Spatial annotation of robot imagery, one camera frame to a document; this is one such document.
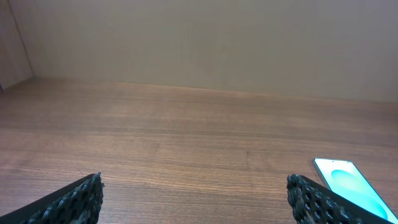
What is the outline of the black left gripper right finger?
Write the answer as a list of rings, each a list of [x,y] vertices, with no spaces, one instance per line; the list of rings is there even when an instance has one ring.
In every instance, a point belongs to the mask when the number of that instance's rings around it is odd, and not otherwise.
[[[287,177],[287,200],[297,223],[389,224],[304,175]]]

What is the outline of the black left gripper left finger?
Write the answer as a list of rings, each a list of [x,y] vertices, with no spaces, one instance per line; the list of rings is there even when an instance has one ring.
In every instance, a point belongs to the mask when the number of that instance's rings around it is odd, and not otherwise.
[[[87,175],[1,216],[2,224],[97,224],[103,204],[101,174]]]

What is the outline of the blue screen smartphone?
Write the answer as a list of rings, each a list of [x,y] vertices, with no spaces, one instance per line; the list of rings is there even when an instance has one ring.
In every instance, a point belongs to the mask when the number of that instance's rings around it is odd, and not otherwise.
[[[351,161],[315,158],[314,166],[328,188],[357,206],[397,223],[397,217]]]

